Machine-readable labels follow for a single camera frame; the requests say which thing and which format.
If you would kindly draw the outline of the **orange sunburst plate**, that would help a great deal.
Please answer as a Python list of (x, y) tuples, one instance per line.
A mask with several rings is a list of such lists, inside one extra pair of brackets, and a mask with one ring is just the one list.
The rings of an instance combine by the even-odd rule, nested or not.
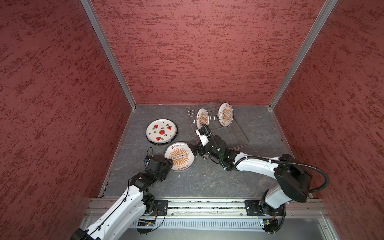
[(171, 170), (174, 172), (185, 171), (195, 162), (195, 155), (185, 142), (170, 145), (165, 151), (165, 158), (173, 162)]
[(218, 110), (218, 120), (222, 127), (229, 127), (234, 119), (234, 110), (229, 103), (222, 103)]
[(197, 129), (200, 129), (203, 125), (209, 125), (210, 118), (209, 118), (209, 113), (207, 109), (205, 108), (200, 108), (197, 112), (196, 116), (196, 126)]

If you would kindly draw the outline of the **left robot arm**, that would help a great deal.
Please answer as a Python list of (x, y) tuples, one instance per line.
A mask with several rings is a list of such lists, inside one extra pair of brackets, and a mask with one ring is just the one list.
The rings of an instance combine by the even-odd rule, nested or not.
[(173, 161), (160, 155), (148, 160), (143, 173), (133, 176), (122, 196), (86, 230), (77, 229), (72, 240), (118, 240), (142, 215), (154, 210), (155, 197), (151, 187), (165, 180)]

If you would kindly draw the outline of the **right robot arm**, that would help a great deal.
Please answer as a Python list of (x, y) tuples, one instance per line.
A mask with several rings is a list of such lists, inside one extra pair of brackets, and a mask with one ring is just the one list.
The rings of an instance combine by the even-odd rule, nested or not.
[(272, 216), (289, 202), (305, 203), (310, 193), (312, 175), (308, 167), (291, 155), (279, 158), (251, 156), (228, 148), (219, 136), (199, 136), (201, 142), (192, 147), (193, 154), (208, 155), (225, 171), (245, 171), (270, 177), (277, 186), (266, 190), (256, 207), (257, 213)]

